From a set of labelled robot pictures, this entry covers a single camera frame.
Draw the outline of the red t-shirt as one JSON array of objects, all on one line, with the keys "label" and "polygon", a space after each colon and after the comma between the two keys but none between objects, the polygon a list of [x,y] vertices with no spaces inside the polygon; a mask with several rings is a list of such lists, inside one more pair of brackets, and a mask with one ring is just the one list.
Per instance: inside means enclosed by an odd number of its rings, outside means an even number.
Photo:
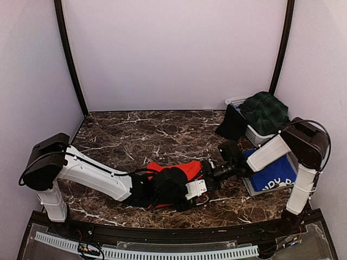
[{"label": "red t-shirt", "polygon": [[[199,180],[199,179],[202,178],[202,173],[201,173],[202,164],[199,161],[191,161],[191,162],[186,163],[186,164],[178,164],[178,165],[172,165],[172,166],[161,166],[161,165],[157,164],[156,162],[151,162],[151,163],[149,163],[147,165],[148,174],[153,173],[154,176],[156,176],[164,168],[172,168],[172,167],[178,167],[181,170],[183,170],[184,173],[188,177],[188,183],[191,182],[191,181]],[[188,209],[190,209],[191,207],[196,205],[196,203],[194,202],[193,199],[188,200],[188,203],[189,203],[189,208]],[[162,208],[162,207],[168,207],[168,206],[173,206],[173,205],[161,205],[161,206],[158,206],[158,207],[155,207],[155,208]]]}]

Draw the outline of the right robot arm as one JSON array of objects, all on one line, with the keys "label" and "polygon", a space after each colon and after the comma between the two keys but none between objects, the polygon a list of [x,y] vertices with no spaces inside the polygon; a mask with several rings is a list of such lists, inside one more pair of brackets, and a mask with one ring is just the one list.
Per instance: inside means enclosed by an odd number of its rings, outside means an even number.
[{"label": "right robot arm", "polygon": [[295,169],[296,179],[285,211],[290,213],[277,222],[277,231],[288,235],[298,225],[300,215],[331,154],[331,137],[327,129],[314,120],[294,118],[286,127],[259,145],[250,155],[243,155],[234,141],[219,145],[225,161],[220,166],[202,163],[202,177],[211,191],[230,177],[250,177],[280,158],[288,158]]}]

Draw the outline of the dark green plaid garment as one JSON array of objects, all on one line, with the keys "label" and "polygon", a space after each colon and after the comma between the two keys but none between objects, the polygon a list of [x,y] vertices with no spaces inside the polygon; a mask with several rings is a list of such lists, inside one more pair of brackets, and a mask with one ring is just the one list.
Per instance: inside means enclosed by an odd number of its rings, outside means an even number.
[{"label": "dark green plaid garment", "polygon": [[260,135],[275,134],[290,123],[288,107],[268,92],[259,92],[238,106],[248,124]]}]

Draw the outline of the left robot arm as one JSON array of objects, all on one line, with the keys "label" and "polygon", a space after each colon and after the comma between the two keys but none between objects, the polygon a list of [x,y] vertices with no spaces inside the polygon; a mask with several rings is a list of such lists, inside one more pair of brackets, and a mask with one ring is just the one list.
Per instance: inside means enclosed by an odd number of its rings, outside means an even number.
[{"label": "left robot arm", "polygon": [[76,223],[68,218],[59,179],[79,183],[130,206],[152,209],[173,205],[184,210],[193,204],[187,198],[188,177],[181,169],[119,171],[82,154],[69,143],[68,135],[59,133],[33,147],[18,184],[36,192],[48,218],[65,236],[76,232]]}]

